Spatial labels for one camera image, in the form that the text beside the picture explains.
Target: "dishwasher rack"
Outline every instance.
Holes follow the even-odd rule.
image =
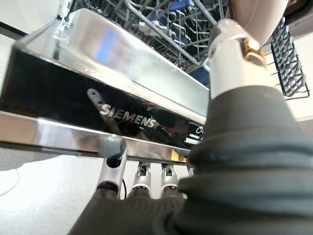
[[[273,75],[278,75],[279,85],[283,95],[287,97],[286,100],[307,98],[310,96],[310,90],[285,21],[283,17],[272,35],[271,53],[277,70]]]
[[[138,37],[189,73],[207,58],[213,25],[228,0],[84,0],[88,8]]]

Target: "dark fabric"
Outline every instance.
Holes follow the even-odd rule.
[[[185,199],[117,200],[98,189],[69,232],[70,235],[152,235],[163,218],[179,210]]]
[[[281,95],[251,86],[209,102],[204,140],[188,161],[188,196],[106,199],[96,192],[73,234],[312,235],[313,141]]]
[[[177,187],[166,187],[161,193],[160,198],[178,197],[184,198],[184,195],[177,190]]]

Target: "siemens logo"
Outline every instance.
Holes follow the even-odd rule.
[[[117,119],[122,119],[125,121],[133,122],[138,125],[153,127],[156,120],[141,116],[139,114],[130,114],[130,112],[111,107],[109,104],[104,104],[102,110],[100,111],[102,115],[108,115]]]

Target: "black control panel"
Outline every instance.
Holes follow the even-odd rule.
[[[199,123],[18,47],[12,49],[0,109],[187,149],[203,135]]]

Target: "floor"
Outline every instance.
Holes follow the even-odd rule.
[[[13,43],[0,34],[0,86]],[[101,165],[98,158],[0,148],[0,234],[66,234],[92,196]],[[128,192],[137,166],[126,164]],[[185,166],[175,171],[188,176]],[[152,164],[151,173],[152,197],[158,198],[161,165]]]

